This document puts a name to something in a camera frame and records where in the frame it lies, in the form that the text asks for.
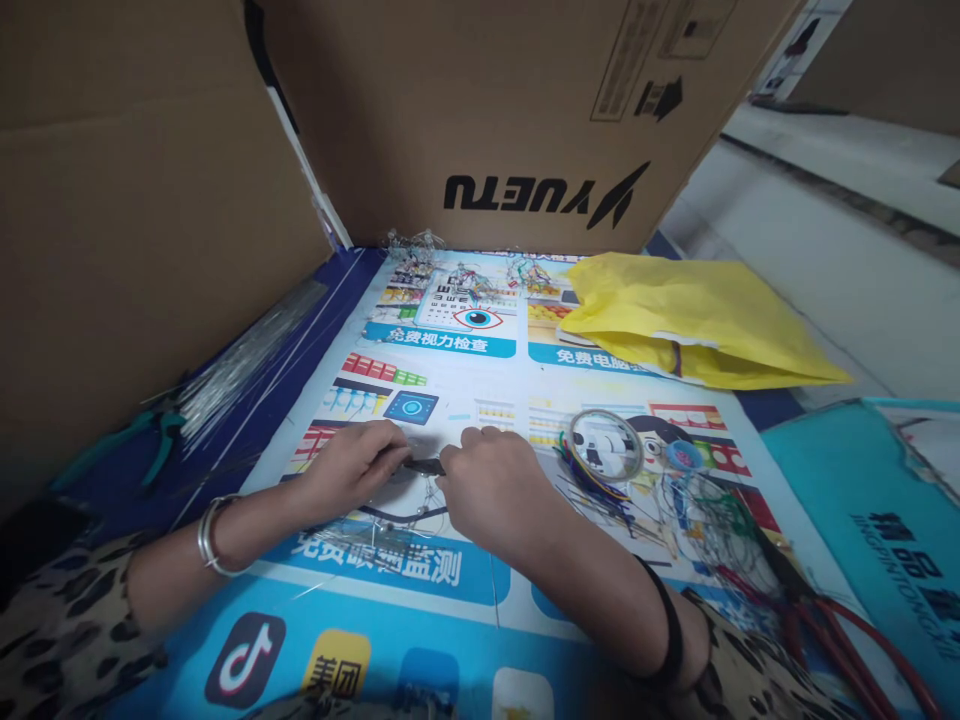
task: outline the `table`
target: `table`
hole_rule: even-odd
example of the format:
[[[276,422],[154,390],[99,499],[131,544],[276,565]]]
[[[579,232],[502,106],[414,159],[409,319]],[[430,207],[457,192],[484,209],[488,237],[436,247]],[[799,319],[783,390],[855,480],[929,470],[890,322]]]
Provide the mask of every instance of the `table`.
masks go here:
[[[573,411],[596,405],[685,426],[708,446],[713,472],[738,487],[752,508],[766,508],[765,523],[795,544],[818,587],[858,607],[733,394],[653,377],[599,350],[567,350],[549,327],[530,322],[534,306],[535,320],[543,320],[550,296],[518,292],[512,307],[501,300],[487,308],[499,321],[488,328],[458,327],[451,316],[461,312],[459,304],[428,316],[418,299],[418,314],[411,317],[385,307],[413,302],[401,294],[392,303],[398,296],[387,288],[416,283],[403,283],[393,277],[391,263],[381,262],[376,251],[360,251],[321,269],[331,292],[308,331],[291,338],[281,353],[281,382],[254,394],[208,447],[165,472],[162,492],[152,502],[114,493],[113,509],[132,509],[123,520],[110,513],[104,538],[143,525],[145,517],[153,527],[179,526],[216,495],[274,484],[302,470],[337,423],[369,417],[398,421],[426,456],[456,441],[467,425],[515,429],[531,439],[545,469],[556,475],[550,443],[557,428]],[[460,262],[498,282],[507,266],[495,256],[451,254],[444,258],[445,272]],[[569,267],[542,265],[557,278]],[[430,278],[424,290],[439,291],[437,283],[444,284]],[[272,440],[250,470],[251,456],[268,435]],[[91,502],[101,470],[78,488]],[[204,482],[197,487],[199,480]],[[393,515],[440,502],[423,478],[392,490],[378,507]],[[443,515],[418,523],[418,529],[436,535],[420,543],[429,561],[413,567],[400,558],[398,572],[382,572],[365,564],[362,553],[345,556],[309,536],[289,539],[173,636],[170,667],[121,699],[113,712],[239,717],[319,680],[338,683],[344,694],[381,701],[425,689],[455,702],[465,717],[520,706],[535,716],[582,716],[583,688],[609,668],[580,631],[529,581],[460,537]],[[667,582],[692,585],[740,624],[762,622],[741,597],[704,575],[683,548],[640,541],[622,528],[609,531],[658,563]],[[243,637],[253,643],[263,627],[275,641],[270,662],[254,663],[257,692],[237,704],[236,696],[218,691],[218,672],[231,643]]]

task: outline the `wrist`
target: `wrist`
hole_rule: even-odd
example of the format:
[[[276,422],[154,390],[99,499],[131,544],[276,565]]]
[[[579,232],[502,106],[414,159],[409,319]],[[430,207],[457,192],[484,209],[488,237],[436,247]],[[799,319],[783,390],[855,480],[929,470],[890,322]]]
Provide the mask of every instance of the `wrist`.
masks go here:
[[[267,492],[273,492],[276,496],[275,517],[287,535],[327,522],[326,519],[317,517],[312,504],[304,497],[303,484],[299,477],[280,483]]]

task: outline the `hand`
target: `hand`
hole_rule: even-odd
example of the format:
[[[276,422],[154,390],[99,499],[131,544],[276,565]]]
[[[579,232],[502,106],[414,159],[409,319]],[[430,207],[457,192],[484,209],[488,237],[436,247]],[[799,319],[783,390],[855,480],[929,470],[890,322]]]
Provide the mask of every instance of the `hand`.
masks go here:
[[[484,550],[523,565],[542,547],[541,540],[575,513],[543,474],[533,448],[516,433],[467,428],[460,444],[440,452],[447,475],[437,478],[437,487],[450,521]]]
[[[288,483],[301,528],[329,522],[368,502],[409,455],[407,438],[389,420],[338,430],[307,471]]]

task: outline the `cardboard box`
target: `cardboard box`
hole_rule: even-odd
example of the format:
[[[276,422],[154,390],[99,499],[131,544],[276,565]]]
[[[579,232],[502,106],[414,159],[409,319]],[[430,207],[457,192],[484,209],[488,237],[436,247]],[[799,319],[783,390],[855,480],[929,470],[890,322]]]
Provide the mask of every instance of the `cardboard box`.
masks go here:
[[[790,99],[960,137],[958,47],[956,0],[857,0]]]
[[[639,250],[797,0],[262,0],[354,241]]]
[[[238,3],[0,5],[0,515],[329,257],[310,197]]]

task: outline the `right hand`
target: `right hand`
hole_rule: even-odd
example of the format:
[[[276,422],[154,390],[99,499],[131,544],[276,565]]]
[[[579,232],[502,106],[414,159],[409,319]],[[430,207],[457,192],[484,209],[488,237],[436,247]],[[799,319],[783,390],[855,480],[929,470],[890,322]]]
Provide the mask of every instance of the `right hand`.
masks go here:
[[[446,477],[437,478],[458,532],[502,560],[524,552],[556,529],[572,509],[543,474],[533,448],[514,432],[467,428],[462,447],[440,452]]]

